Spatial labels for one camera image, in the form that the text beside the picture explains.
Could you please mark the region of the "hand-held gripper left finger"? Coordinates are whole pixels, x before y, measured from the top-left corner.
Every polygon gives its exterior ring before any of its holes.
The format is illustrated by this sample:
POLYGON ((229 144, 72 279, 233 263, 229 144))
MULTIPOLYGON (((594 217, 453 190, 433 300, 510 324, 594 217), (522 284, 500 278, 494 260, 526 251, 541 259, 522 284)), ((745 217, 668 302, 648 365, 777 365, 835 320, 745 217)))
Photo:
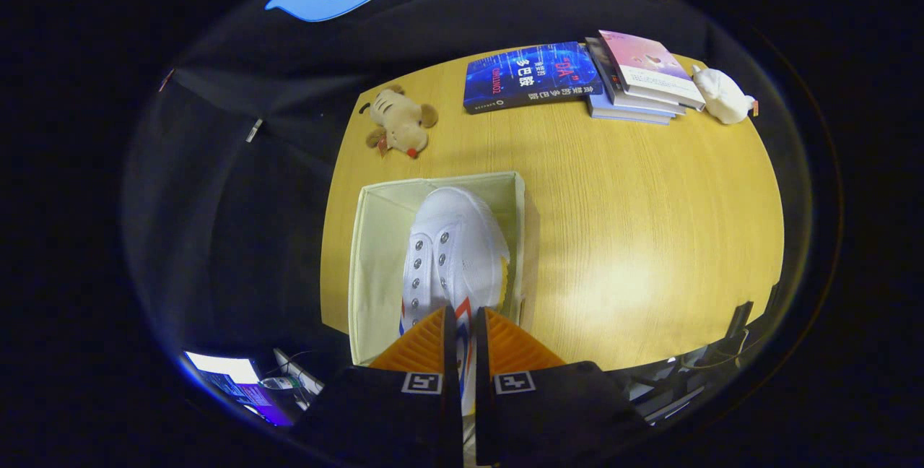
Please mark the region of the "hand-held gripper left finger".
POLYGON ((326 467, 462 466, 453 311, 433 311, 370 365, 338 373, 290 438, 326 467))

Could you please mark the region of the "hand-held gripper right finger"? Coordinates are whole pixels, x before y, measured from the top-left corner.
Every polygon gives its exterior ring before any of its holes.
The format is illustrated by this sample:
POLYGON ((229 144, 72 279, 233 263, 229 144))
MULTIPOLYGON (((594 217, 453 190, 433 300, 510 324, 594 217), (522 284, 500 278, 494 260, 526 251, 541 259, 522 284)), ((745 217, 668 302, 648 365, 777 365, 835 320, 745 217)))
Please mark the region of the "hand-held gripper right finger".
POLYGON ((653 432, 596 363, 566 363, 488 308, 474 330, 480 465, 603 467, 653 432))

